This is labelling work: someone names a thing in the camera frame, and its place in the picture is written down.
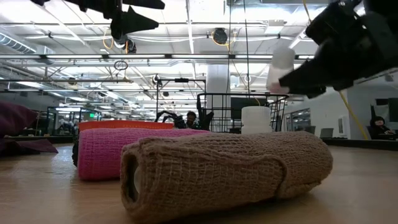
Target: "table surface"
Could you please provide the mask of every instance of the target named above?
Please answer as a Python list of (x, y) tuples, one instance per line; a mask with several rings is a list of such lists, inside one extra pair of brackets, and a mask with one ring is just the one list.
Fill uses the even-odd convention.
[[(0, 223), (132, 223), (118, 181), (82, 182), (71, 146), (0, 158)], [(331, 175), (310, 193), (187, 217), (184, 223), (397, 223), (398, 152), (331, 147)]]

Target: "wire basket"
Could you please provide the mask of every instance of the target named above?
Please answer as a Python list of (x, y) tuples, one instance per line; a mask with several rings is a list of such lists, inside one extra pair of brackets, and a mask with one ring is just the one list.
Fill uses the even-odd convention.
[(89, 121), (79, 123), (79, 130), (93, 128), (146, 128), (146, 129), (172, 129), (173, 124), (156, 123), (147, 121)]
[(246, 106), (266, 106), (271, 109), (270, 126), (280, 131), (284, 117), (285, 101), (288, 95), (270, 93), (201, 93), (197, 96), (199, 119), (214, 113), (210, 131), (216, 133), (241, 133), (242, 108)]

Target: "person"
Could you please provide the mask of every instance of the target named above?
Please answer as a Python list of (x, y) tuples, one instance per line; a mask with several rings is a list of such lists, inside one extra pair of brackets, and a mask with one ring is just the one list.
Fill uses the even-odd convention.
[(186, 122), (187, 128), (191, 129), (199, 129), (199, 124), (197, 122), (197, 114), (193, 111), (189, 111), (187, 113), (187, 122)]
[(386, 125), (385, 121), (382, 117), (377, 116), (371, 119), (370, 125), (370, 135), (372, 139), (386, 139), (392, 135), (395, 135), (395, 132), (391, 131)]

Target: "pink bandage roll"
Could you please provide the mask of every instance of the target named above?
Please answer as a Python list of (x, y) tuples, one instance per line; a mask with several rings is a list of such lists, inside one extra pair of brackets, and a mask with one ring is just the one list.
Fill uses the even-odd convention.
[(123, 146), (146, 137), (208, 133), (194, 129), (96, 128), (80, 133), (78, 174), (83, 180), (117, 179)]

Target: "white pillar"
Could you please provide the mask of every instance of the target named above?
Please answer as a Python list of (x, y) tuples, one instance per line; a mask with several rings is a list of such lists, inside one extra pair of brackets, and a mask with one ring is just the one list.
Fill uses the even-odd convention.
[[(207, 93), (231, 93), (229, 84), (228, 65), (208, 65), (206, 77)], [(206, 97), (206, 109), (213, 110), (214, 118), (210, 124), (210, 131), (229, 132), (231, 128), (231, 97), (230, 96), (211, 96)]]

